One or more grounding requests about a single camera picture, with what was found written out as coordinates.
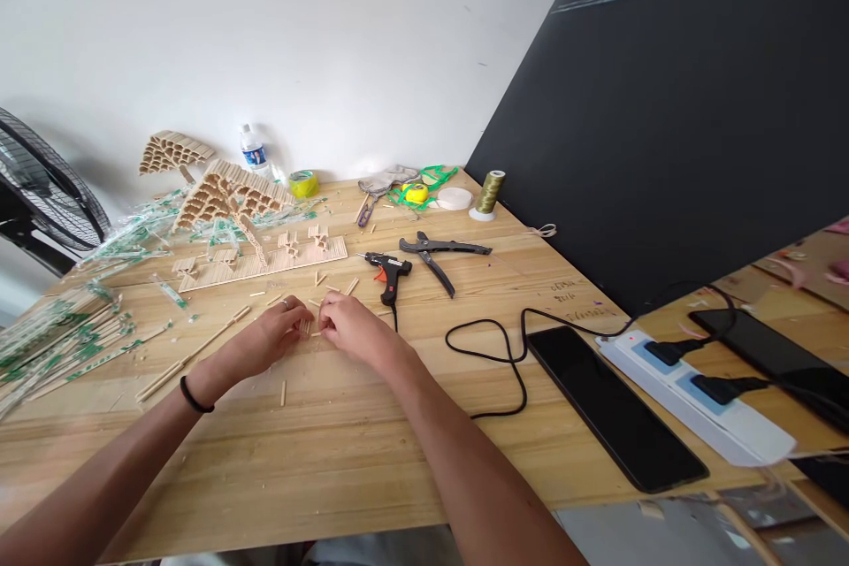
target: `plug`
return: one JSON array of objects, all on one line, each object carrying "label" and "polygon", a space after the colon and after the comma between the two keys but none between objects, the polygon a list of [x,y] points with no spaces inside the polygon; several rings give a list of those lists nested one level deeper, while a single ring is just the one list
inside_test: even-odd
[{"label": "plug", "polygon": [[768,380],[752,376],[741,379],[723,379],[716,376],[705,376],[704,374],[693,376],[690,382],[701,389],[708,398],[721,405],[727,405],[746,392],[766,389],[770,385]]},{"label": "plug", "polygon": [[646,349],[671,367],[690,352],[704,346],[701,340],[689,339],[678,342],[650,342],[646,344]]}]

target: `black power cord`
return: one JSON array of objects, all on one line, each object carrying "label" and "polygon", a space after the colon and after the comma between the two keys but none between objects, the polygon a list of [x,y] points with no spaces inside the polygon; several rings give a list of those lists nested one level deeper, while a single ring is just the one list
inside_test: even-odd
[{"label": "black power cord", "polygon": [[776,386],[781,389],[786,389],[788,392],[799,392],[800,394],[808,395],[815,398],[817,401],[827,405],[830,409],[834,409],[841,417],[849,417],[849,409],[837,404],[830,398],[811,391],[805,387],[795,386],[790,383],[784,383],[777,380],[764,380],[754,376],[745,376],[738,379],[724,379],[717,376],[705,376],[699,374],[693,376],[690,381],[698,387],[708,398],[717,404],[727,405],[729,402],[746,394],[750,391],[758,391],[767,387]]},{"label": "black power cord", "polygon": [[[677,281],[677,282],[675,282],[675,283],[673,283],[669,286],[666,286],[657,296],[655,296],[651,301],[647,302],[646,306],[648,306],[648,309],[643,311],[643,312],[640,312],[636,316],[632,317],[630,320],[628,320],[627,323],[625,323],[623,328],[620,329],[616,333],[595,332],[594,330],[591,330],[588,327],[582,327],[581,325],[571,323],[570,321],[565,320],[563,318],[559,318],[559,317],[556,317],[556,316],[552,316],[551,314],[547,314],[544,311],[535,310],[534,308],[525,308],[524,310],[522,310],[522,314],[519,317],[519,323],[520,323],[521,328],[522,328],[522,347],[523,347],[523,350],[522,350],[522,355],[519,356],[518,358],[513,357],[513,350],[510,347],[510,338],[507,335],[507,330],[504,329],[504,325],[499,323],[497,320],[494,320],[492,318],[479,318],[478,320],[474,320],[474,321],[471,321],[469,323],[463,323],[462,325],[456,325],[456,326],[452,327],[451,329],[449,329],[445,333],[445,344],[448,345],[448,348],[450,348],[450,349],[452,349],[455,352],[458,352],[460,354],[466,354],[467,356],[476,356],[477,358],[485,358],[486,360],[495,361],[496,363],[509,363],[509,365],[513,368],[513,373],[516,374],[516,380],[518,380],[518,382],[519,382],[519,388],[522,390],[522,402],[515,409],[510,409],[508,411],[487,411],[485,413],[475,414],[474,416],[471,416],[471,419],[475,420],[477,418],[482,418],[482,417],[514,416],[517,413],[521,413],[524,410],[524,408],[527,407],[527,405],[528,405],[528,390],[524,385],[524,381],[522,380],[522,374],[519,373],[519,369],[518,369],[518,367],[516,367],[516,363],[521,363],[528,356],[528,333],[527,333],[527,325],[526,325],[526,318],[525,318],[527,316],[528,312],[531,312],[533,314],[537,314],[537,315],[545,317],[545,318],[550,318],[551,320],[555,321],[556,323],[560,323],[561,325],[567,325],[568,327],[571,327],[572,329],[577,329],[580,332],[588,333],[588,334],[591,334],[593,336],[600,336],[600,337],[603,337],[603,338],[615,338],[616,336],[621,336],[622,334],[627,332],[628,328],[631,327],[631,325],[633,325],[635,321],[637,321],[639,318],[645,316],[645,314],[647,314],[649,311],[653,310],[654,304],[657,303],[657,301],[660,298],[662,298],[665,294],[667,294],[671,289],[673,289],[675,287],[680,287],[682,285],[693,285],[693,284],[698,285],[700,287],[708,287],[709,289],[712,289],[715,292],[717,292],[725,300],[726,305],[728,305],[730,318],[729,318],[728,322],[723,326],[722,329],[717,330],[714,334],[708,336],[706,339],[703,339],[703,340],[690,339],[690,340],[682,340],[678,343],[674,343],[674,342],[673,343],[654,343],[656,345],[671,346],[671,349],[666,350],[668,353],[670,353],[668,358],[672,357],[674,354],[680,354],[680,356],[678,356],[678,358],[675,360],[675,362],[677,362],[678,360],[680,360],[680,358],[685,353],[693,351],[694,349],[702,348],[710,342],[721,339],[737,323],[737,312],[734,310],[734,301],[732,301],[731,297],[728,296],[726,293],[724,293],[724,291],[719,289],[718,287],[710,285],[710,284],[699,283],[699,281],[691,281],[691,280]],[[457,330],[463,329],[464,327],[471,327],[472,325],[479,325],[481,323],[492,323],[493,325],[496,325],[501,330],[501,333],[504,335],[504,344],[507,347],[507,358],[499,358],[498,356],[490,356],[488,354],[484,354],[483,352],[476,352],[476,351],[472,351],[470,349],[461,349],[459,347],[455,347],[454,345],[452,345],[451,341],[448,339],[448,337],[452,333],[456,332]]]}]

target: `fan grille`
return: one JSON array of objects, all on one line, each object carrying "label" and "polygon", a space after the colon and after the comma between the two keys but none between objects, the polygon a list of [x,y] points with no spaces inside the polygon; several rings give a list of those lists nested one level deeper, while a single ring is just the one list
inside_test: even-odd
[{"label": "fan grille", "polygon": [[85,182],[22,121],[0,108],[0,178],[27,202],[39,230],[72,249],[100,245],[109,219]]}]

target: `power strip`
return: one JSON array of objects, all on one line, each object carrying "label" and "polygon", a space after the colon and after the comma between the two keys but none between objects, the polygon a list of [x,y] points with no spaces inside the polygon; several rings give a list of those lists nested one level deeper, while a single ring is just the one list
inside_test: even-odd
[{"label": "power strip", "polygon": [[646,333],[595,341],[605,358],[734,466],[769,466],[796,446],[784,429],[744,402],[714,402],[691,382],[699,372],[690,364],[669,367],[646,349],[653,342]]}]

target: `pliers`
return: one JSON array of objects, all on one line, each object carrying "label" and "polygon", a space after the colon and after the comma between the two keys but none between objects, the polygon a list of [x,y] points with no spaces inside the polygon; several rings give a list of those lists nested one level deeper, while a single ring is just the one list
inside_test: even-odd
[{"label": "pliers", "polygon": [[427,238],[427,234],[417,232],[416,237],[418,243],[407,243],[404,239],[398,241],[398,247],[404,252],[416,252],[422,257],[422,260],[431,268],[431,272],[436,275],[440,283],[445,288],[451,298],[454,298],[454,286],[442,268],[440,268],[433,258],[431,252],[470,252],[471,254],[488,255],[493,249],[485,248],[484,246],[476,246],[470,243],[457,243],[456,241],[431,241]]}]

